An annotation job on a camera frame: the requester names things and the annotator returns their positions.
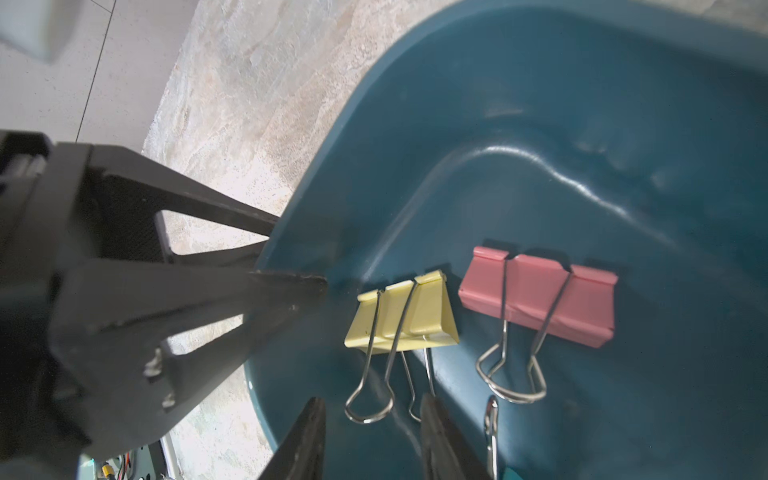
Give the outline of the teal binder clip large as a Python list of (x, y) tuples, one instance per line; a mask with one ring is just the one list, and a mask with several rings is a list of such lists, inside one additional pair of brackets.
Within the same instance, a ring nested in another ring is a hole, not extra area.
[(522, 477), (509, 467), (500, 467), (498, 452), (499, 404), (498, 398), (488, 398), (484, 414), (484, 433), (486, 439), (486, 467), (493, 480), (522, 480)]

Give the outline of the teal plastic storage box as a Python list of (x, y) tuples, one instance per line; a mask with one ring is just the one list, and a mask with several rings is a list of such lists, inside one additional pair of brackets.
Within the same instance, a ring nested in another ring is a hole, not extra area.
[[(246, 375), (279, 445), (326, 404), (328, 479), (418, 479), (407, 379), (343, 340), (364, 291), (442, 270), (460, 342), (437, 392), (477, 458), (499, 320), (464, 309), (476, 246), (616, 273), (615, 334), (548, 337), (546, 397), (500, 405), (526, 479), (767, 475), (767, 39), (629, 1), (466, 1), (372, 67), (258, 265), (318, 273), (322, 304)], [(369, 364), (370, 373), (363, 367)]]

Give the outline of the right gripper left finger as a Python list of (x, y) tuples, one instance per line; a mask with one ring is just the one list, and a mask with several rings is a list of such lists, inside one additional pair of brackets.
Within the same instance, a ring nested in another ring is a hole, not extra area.
[(323, 478), (326, 446), (326, 406), (312, 397), (259, 480), (315, 480)]

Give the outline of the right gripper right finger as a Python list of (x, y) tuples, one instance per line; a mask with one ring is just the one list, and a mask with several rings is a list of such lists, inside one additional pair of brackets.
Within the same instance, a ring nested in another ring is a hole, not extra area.
[(486, 467), (438, 398), (425, 394), (420, 413), (424, 479), (490, 479)]

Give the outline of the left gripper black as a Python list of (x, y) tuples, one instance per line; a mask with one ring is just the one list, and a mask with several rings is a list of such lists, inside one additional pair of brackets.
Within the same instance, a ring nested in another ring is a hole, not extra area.
[[(128, 261), (72, 270), (96, 253), (96, 203), (102, 255)], [(125, 147), (2, 131), (2, 478), (73, 479), (84, 446), (159, 439), (324, 296), (318, 275), (237, 268), (264, 241), (174, 253), (163, 211), (266, 237), (279, 220)]]

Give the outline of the yellow binder clip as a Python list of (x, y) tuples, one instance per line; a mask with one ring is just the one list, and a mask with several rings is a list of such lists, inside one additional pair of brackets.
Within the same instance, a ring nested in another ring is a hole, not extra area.
[[(357, 301), (358, 307), (344, 338), (344, 346), (363, 351), (365, 363), (358, 386), (345, 402), (344, 412), (352, 422), (367, 425), (386, 418), (394, 408), (391, 373), (395, 359), (399, 357), (407, 365), (405, 353), (421, 350), (429, 393), (435, 395), (431, 350), (457, 345), (459, 333), (450, 304), (447, 278), (440, 270), (361, 293)], [(388, 403), (377, 413), (360, 416), (352, 411), (352, 403), (366, 384), (372, 357), (378, 354), (387, 355), (384, 384)]]

